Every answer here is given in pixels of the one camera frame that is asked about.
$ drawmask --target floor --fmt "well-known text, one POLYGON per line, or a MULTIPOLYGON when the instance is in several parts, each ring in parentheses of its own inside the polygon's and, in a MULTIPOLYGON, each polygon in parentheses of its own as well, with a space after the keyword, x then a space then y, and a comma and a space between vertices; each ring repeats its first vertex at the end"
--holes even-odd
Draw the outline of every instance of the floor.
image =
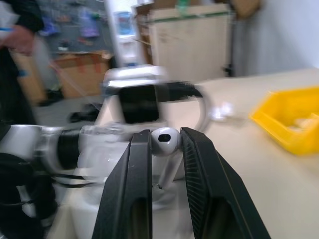
POLYGON ((93 124, 93 122, 79 122, 69 123, 68 117, 72 112, 81 111, 81 107, 84 104, 91 102, 101 103, 103 98, 101 96, 90 96, 88 98, 74 98, 65 99, 56 102, 47 107, 35 107, 34 113, 39 121, 40 125, 45 126, 65 126, 67 128, 77 128, 84 125, 93 124))

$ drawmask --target black shoe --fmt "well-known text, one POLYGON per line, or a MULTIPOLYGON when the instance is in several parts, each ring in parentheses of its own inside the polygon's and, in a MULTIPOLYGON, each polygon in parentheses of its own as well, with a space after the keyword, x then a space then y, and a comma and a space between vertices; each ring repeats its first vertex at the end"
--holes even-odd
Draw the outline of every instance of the black shoe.
POLYGON ((47 94, 47 99, 44 101, 41 101, 38 104, 38 106, 40 106, 40 107, 49 106, 49 105, 51 105, 55 102, 58 102, 64 98, 61 90, 57 90, 57 91, 47 90, 46 94, 47 94))

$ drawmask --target green tape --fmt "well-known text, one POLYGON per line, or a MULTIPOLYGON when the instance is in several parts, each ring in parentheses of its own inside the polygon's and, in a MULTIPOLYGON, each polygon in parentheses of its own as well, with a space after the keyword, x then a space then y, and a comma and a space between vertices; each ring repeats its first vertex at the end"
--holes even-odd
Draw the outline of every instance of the green tape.
POLYGON ((148 23, 183 21, 183 20, 210 18, 210 17, 217 17, 217 16, 225 16, 225 15, 229 15, 229 12, 223 11, 223 12, 215 12, 215 13, 207 13, 207 14, 186 15, 183 17, 162 18, 162 19, 156 19, 156 20, 149 21, 148 23))

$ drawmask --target person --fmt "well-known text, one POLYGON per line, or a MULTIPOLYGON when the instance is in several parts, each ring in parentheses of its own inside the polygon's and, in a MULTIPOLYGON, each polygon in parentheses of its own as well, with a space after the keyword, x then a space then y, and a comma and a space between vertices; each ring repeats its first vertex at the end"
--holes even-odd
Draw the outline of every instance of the person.
POLYGON ((35 0, 1 0, 19 16, 13 31, 0 39, 0 121, 8 124, 36 124, 32 108, 17 80, 19 70, 9 49, 31 55, 35 33, 43 27, 40 8, 35 0))
MULTIPOLYGON (((24 55, 31 55, 35 34, 44 25, 39 5, 35 0, 0 0, 11 5, 18 20, 4 39, 0 39, 0 125, 36 125, 32 108, 17 80, 19 75, 9 49, 24 55)), ((0 161, 9 162, 2 154, 0 161)), ((55 191, 49 177, 34 179, 25 186, 26 191, 41 191, 34 203, 35 217, 28 216, 21 204, 16 186, 1 179, 0 175, 0 232, 8 239, 43 239, 43 221, 51 218, 57 210, 55 191)))

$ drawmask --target black screen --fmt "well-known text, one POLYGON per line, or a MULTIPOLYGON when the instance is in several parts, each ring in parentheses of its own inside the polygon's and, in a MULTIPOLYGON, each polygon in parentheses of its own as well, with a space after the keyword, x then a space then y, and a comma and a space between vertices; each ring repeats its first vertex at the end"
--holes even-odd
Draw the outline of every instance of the black screen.
POLYGON ((127 87, 119 90, 125 123, 146 123, 159 119, 159 109, 153 85, 127 87))

